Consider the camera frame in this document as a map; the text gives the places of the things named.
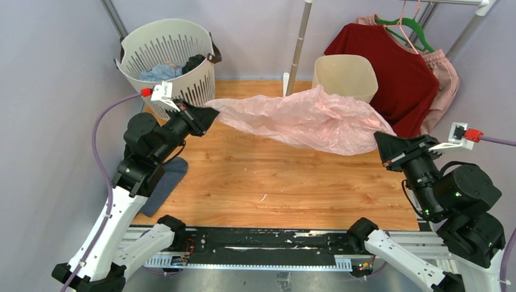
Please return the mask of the pink plastic trash bag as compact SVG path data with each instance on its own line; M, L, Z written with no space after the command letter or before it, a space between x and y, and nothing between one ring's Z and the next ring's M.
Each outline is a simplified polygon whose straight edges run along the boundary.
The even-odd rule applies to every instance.
M205 106L219 112L218 121L243 133L342 156L375 150L378 131L395 133L370 104L328 94L321 85L286 97L215 99Z

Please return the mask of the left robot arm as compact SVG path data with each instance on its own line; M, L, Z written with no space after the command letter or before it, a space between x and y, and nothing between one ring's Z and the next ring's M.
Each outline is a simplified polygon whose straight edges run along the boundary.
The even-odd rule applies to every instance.
M124 249L119 245L133 218L151 197L165 173L166 159L181 151L188 136L203 136L218 116L213 108L174 100L168 121L154 115L133 116L124 134L124 158L108 180L108 198L82 247L66 263L55 265L52 277L64 289L122 291L127 280L163 249L180 251L186 245L186 225L170 215Z

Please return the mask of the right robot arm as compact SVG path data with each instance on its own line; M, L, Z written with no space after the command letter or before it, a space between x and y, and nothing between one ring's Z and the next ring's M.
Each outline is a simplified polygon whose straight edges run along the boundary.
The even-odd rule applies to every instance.
M465 136L461 132L458 139L440 143L429 135L374 134L383 166L404 174L402 186L414 194L421 217L439 224L436 233L455 261L455 272L416 256L367 218L348 229L349 249L381 257L423 291L506 291L509 245L503 225L490 214L501 191L476 164L452 161L441 169L435 164L444 150L465 147Z

